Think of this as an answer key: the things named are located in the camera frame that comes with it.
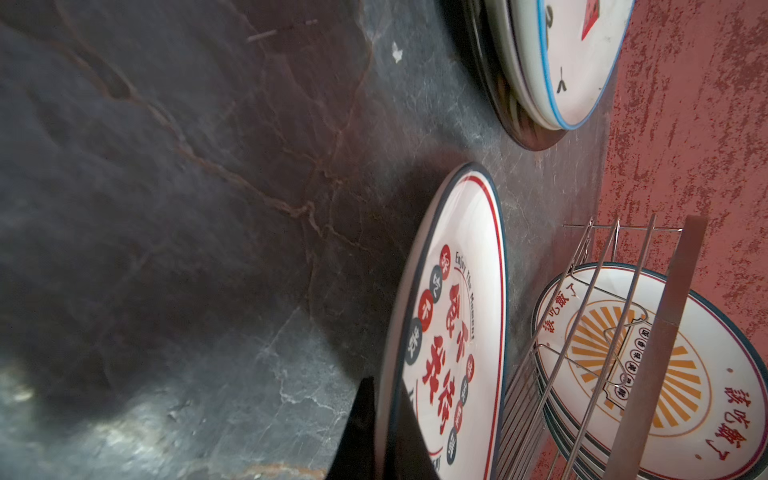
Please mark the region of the watermelon print white plate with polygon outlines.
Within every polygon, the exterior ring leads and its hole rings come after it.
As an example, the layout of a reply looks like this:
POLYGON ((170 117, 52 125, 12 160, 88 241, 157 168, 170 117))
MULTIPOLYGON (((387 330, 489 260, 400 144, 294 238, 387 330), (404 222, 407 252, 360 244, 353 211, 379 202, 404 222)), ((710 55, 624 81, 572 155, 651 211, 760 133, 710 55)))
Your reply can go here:
POLYGON ((526 87, 542 117, 575 130, 598 105, 618 60, 633 0, 512 1, 526 87))

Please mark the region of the dark rimmed patterned plate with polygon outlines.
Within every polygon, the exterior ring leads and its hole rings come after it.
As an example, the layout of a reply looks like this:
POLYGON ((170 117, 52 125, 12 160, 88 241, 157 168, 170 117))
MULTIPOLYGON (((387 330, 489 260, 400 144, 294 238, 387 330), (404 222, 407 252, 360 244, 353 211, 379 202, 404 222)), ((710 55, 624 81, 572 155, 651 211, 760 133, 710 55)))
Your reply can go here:
POLYGON ((522 148, 544 151, 566 136, 538 124, 519 101, 502 68, 483 1, 463 1, 474 65, 493 110, 505 132, 522 148))

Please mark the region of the red character white plate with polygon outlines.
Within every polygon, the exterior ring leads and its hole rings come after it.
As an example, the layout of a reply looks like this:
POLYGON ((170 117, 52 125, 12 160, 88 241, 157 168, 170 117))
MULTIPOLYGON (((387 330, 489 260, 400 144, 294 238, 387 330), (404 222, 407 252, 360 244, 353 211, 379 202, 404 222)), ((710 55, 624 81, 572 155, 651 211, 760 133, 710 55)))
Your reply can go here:
POLYGON ((507 255, 490 173, 470 162, 439 186, 413 240, 379 381, 374 475, 408 394, 439 479, 488 479, 496 459, 507 337, 507 255))

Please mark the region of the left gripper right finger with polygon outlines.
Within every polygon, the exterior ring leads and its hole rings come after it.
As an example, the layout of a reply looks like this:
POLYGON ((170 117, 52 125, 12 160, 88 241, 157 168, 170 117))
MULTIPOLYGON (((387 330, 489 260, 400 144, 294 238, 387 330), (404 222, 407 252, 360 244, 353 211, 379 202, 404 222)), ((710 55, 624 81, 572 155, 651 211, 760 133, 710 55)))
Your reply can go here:
POLYGON ((438 480, 421 429, 404 389, 393 403, 386 437, 387 479, 438 480))

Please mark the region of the white leaf pattern plate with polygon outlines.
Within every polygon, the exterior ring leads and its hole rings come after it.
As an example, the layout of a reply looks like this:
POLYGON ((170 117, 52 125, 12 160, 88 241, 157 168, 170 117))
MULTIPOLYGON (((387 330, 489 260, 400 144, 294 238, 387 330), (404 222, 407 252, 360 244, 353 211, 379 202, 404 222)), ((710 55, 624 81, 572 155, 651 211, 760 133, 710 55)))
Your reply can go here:
POLYGON ((538 111, 528 91, 515 44, 509 1, 485 0, 484 6, 503 71, 511 83, 516 99, 538 125, 550 131, 558 131, 559 127, 547 121, 538 111))

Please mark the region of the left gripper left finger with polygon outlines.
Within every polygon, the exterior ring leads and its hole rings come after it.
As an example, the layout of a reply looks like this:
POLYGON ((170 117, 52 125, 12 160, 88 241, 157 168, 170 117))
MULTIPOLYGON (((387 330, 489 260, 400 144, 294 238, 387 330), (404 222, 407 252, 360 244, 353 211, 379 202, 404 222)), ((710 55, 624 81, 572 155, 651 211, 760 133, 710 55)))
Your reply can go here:
POLYGON ((374 478, 375 382, 363 378, 326 480, 374 478))

